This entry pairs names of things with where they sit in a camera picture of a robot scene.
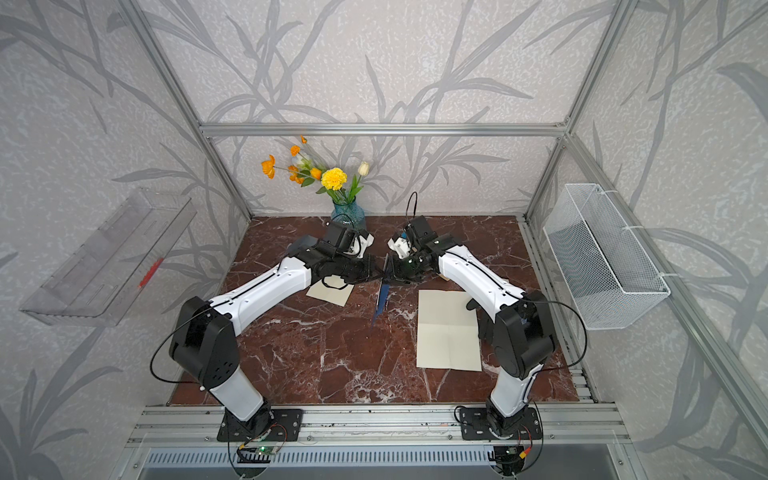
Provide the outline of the dark blue envelope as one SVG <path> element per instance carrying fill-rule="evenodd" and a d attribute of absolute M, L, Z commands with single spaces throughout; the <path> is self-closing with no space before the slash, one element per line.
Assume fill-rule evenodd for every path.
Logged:
<path fill-rule="evenodd" d="M 378 297 L 377 297 L 376 308 L 371 320 L 372 326 L 375 325 L 377 318 L 383 313 L 385 309 L 387 298 L 389 295 L 389 288 L 390 288 L 389 284 L 384 283 L 382 278 Z"/>

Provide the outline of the cream envelope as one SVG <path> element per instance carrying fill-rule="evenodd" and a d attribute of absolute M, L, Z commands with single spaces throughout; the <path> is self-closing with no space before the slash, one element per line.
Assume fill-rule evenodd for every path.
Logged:
<path fill-rule="evenodd" d="M 348 298 L 350 297 L 352 289 L 347 290 L 332 290 L 325 288 L 321 281 L 312 285 L 306 292 L 306 296 L 317 300 L 322 300 L 337 306 L 345 306 Z"/>

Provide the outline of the clear acrylic wall shelf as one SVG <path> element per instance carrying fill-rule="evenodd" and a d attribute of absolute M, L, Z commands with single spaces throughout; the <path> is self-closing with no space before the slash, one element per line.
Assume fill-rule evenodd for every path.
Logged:
<path fill-rule="evenodd" d="M 135 189 L 20 311 L 50 326 L 118 325 L 196 213 L 187 195 Z"/>

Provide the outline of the yellow orange artificial flowers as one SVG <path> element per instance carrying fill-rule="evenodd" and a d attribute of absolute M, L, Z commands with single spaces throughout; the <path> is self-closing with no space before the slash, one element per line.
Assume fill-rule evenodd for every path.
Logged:
<path fill-rule="evenodd" d="M 320 157 L 313 157 L 308 153 L 308 140 L 304 136 L 299 137 L 299 144 L 290 146 L 290 154 L 294 162 L 287 167 L 277 165 L 273 155 L 269 155 L 260 166 L 262 173 L 269 179 L 274 179 L 278 170 L 289 173 L 289 179 L 301 187 L 308 187 L 317 183 L 317 194 L 327 194 L 335 205 L 351 205 L 356 201 L 362 191 L 362 179 L 371 170 L 369 162 L 362 161 L 357 172 L 349 176 L 340 167 L 329 167 Z"/>

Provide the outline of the cream unfolded paper sheet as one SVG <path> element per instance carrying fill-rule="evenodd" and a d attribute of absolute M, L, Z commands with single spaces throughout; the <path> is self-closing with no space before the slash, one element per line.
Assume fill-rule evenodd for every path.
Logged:
<path fill-rule="evenodd" d="M 420 290 L 417 367 L 480 372 L 477 315 L 463 291 Z"/>

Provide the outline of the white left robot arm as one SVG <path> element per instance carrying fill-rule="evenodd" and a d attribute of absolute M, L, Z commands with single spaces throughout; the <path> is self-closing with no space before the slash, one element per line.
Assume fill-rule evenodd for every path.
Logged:
<path fill-rule="evenodd" d="M 355 285 L 376 273 L 369 253 L 343 253 L 323 241 L 293 247 L 256 279 L 210 300 L 187 300 L 170 336 L 169 356 L 237 420 L 261 419 L 269 410 L 267 400 L 240 367 L 237 337 L 284 299 L 330 276 Z"/>

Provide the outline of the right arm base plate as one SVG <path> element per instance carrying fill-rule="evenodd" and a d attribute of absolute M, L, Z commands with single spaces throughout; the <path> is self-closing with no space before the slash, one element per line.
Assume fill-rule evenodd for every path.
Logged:
<path fill-rule="evenodd" d="M 456 406 L 453 415 L 463 440 L 534 441 L 543 438 L 542 420 L 531 406 L 524 406 L 511 417 L 496 415 L 487 407 L 466 406 Z"/>

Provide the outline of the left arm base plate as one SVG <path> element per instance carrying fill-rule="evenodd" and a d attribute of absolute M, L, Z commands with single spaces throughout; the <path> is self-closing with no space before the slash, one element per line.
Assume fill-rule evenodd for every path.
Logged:
<path fill-rule="evenodd" d="M 295 442 L 302 423 L 301 409 L 261 409 L 250 420 L 240 420 L 228 409 L 220 424 L 218 442 Z"/>

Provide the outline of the left circuit board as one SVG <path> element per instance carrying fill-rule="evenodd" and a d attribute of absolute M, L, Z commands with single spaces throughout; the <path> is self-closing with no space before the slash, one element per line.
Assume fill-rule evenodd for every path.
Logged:
<path fill-rule="evenodd" d="M 236 450 L 236 458 L 240 464 L 268 464 L 282 450 L 282 445 L 276 446 L 247 446 L 241 445 Z"/>

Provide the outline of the blue glass vase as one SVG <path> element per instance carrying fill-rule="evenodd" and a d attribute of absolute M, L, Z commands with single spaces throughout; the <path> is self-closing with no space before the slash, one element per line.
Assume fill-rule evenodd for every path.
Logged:
<path fill-rule="evenodd" d="M 343 204 L 335 203 L 331 220 L 347 225 L 355 230 L 367 229 L 365 212 L 356 201 Z"/>

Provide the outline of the circuit board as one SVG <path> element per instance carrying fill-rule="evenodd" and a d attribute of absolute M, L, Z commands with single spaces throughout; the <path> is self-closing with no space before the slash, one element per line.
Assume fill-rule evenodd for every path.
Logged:
<path fill-rule="evenodd" d="M 524 446 L 494 446 L 489 461 L 499 467 L 522 468 L 531 450 Z"/>
<path fill-rule="evenodd" d="M 236 458 L 240 464 L 268 464 L 282 450 L 282 445 L 276 446 L 247 446 L 241 445 L 236 450 Z"/>

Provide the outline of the aluminium front rail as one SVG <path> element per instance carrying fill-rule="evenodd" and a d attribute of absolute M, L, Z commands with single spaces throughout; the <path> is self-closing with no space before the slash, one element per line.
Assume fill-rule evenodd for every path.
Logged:
<path fill-rule="evenodd" d="M 295 446 L 459 445 L 461 428 L 452 404 L 304 405 Z M 542 403 L 543 440 L 556 444 L 626 444 L 630 435 L 610 403 Z M 148 407 L 138 417 L 128 447 L 214 447 L 224 417 L 221 406 Z M 541 440 L 534 440 L 538 445 Z M 501 444 L 504 440 L 480 440 Z"/>

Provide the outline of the right circuit board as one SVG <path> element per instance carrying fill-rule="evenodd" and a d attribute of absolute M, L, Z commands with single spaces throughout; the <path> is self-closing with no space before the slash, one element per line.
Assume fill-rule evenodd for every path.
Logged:
<path fill-rule="evenodd" d="M 531 450 L 524 446 L 494 446 L 489 461 L 499 467 L 522 468 Z"/>

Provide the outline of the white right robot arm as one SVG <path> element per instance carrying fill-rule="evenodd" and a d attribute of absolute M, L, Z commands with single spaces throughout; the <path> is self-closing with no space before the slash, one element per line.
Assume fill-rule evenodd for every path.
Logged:
<path fill-rule="evenodd" d="M 536 375 L 557 349 L 547 299 L 513 286 L 450 235 L 417 241 L 400 234 L 387 246 L 386 272 L 396 284 L 419 283 L 434 272 L 470 295 L 469 310 L 482 310 L 479 333 L 501 367 L 486 402 L 488 420 L 498 430 L 517 421 Z"/>

